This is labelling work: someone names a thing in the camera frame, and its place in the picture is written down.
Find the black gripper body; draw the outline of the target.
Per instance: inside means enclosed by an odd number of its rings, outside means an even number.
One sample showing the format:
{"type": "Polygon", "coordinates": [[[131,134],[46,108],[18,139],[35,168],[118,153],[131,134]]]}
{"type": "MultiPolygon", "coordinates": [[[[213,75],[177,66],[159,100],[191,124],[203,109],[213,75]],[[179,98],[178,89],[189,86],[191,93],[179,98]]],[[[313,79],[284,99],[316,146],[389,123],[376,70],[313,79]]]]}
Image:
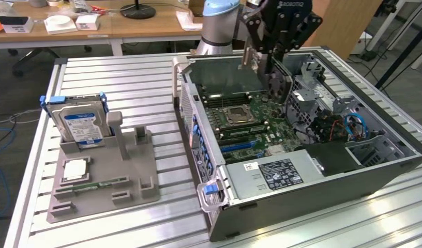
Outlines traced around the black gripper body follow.
{"type": "Polygon", "coordinates": [[[262,1],[262,20],[266,30],[294,29],[313,9],[313,1],[262,1]]]}

